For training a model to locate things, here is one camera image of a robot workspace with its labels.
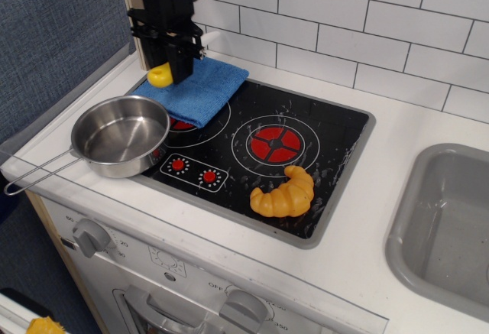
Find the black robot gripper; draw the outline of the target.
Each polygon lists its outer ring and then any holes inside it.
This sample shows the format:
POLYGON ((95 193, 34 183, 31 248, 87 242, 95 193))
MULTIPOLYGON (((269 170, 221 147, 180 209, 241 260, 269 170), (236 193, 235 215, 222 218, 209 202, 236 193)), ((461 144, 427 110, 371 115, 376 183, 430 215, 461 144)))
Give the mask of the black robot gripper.
POLYGON ((201 57, 202 30, 194 24, 197 0, 142 0, 142 8, 131 8, 132 34, 141 41, 149 69, 167 61, 173 83, 193 73, 194 58, 201 57))

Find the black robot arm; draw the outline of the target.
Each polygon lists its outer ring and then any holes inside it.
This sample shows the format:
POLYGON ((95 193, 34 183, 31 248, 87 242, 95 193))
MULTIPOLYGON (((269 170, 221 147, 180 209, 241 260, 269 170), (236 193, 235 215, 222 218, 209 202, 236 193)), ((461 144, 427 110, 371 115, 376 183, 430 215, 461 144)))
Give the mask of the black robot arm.
POLYGON ((131 33, 142 46, 151 69, 167 64, 173 83, 193 73, 193 61, 202 57, 203 31, 193 22, 197 0, 142 0, 142 8, 131 8, 131 33))

